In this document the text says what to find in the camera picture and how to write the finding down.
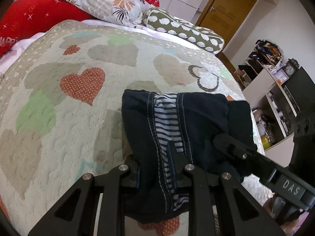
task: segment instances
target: black clock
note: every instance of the black clock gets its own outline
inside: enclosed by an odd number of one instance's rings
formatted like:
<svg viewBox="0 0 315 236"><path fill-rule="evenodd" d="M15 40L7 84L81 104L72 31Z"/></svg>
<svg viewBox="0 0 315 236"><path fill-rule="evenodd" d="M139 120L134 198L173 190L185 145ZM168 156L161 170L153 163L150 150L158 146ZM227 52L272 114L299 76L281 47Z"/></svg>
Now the black clock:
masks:
<svg viewBox="0 0 315 236"><path fill-rule="evenodd" d="M299 63L294 58L292 58L288 60L287 64L282 69L291 78L294 73L299 70L299 68Z"/></svg>

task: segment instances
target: television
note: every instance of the television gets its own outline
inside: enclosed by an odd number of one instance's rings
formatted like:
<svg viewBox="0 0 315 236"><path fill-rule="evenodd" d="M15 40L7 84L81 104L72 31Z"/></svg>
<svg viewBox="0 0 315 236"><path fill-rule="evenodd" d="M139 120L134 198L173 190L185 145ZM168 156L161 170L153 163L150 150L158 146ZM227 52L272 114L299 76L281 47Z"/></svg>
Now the television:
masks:
<svg viewBox="0 0 315 236"><path fill-rule="evenodd" d="M283 86L288 89L301 113L314 107L315 83L303 67L297 70Z"/></svg>

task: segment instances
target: clock face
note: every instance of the clock face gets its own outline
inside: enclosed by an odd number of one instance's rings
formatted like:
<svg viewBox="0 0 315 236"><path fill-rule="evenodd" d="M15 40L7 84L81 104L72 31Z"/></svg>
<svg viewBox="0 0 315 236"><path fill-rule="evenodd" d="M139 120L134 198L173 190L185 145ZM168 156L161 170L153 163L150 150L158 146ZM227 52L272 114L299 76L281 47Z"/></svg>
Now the clock face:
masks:
<svg viewBox="0 0 315 236"><path fill-rule="evenodd" d="M286 67L285 71L286 71L286 73L287 73L289 76L293 75L294 72L295 72L294 68L293 68L291 65L288 65L288 66Z"/></svg>

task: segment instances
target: bolt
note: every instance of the bolt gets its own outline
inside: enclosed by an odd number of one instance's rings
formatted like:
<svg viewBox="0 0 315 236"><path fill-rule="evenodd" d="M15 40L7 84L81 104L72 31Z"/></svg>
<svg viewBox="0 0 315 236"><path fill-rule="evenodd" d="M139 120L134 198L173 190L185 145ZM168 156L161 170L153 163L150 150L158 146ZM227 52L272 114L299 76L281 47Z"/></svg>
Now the bolt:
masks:
<svg viewBox="0 0 315 236"><path fill-rule="evenodd" d="M122 164L118 168L119 168L120 171L126 171L128 169L128 165Z"/></svg>
<svg viewBox="0 0 315 236"><path fill-rule="evenodd" d="M224 173L222 174L222 177L223 177L224 179L226 179L226 180L229 180L232 176L231 176L230 173L224 172Z"/></svg>
<svg viewBox="0 0 315 236"><path fill-rule="evenodd" d="M187 165L185 166L185 169L191 171L191 170L194 170L194 169L195 169L195 166L194 166L193 164L187 164Z"/></svg>
<svg viewBox="0 0 315 236"><path fill-rule="evenodd" d="M92 177L92 174L91 173L85 173L83 176L82 176L82 179L83 180L90 180Z"/></svg>

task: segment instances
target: door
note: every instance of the door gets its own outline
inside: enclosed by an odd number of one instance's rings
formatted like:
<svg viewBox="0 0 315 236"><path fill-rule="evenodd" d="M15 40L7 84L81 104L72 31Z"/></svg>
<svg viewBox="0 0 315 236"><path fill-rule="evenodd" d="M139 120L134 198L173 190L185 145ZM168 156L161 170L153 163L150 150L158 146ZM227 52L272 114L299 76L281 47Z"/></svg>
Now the door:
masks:
<svg viewBox="0 0 315 236"><path fill-rule="evenodd" d="M231 40L257 0L210 0L197 24Z"/></svg>

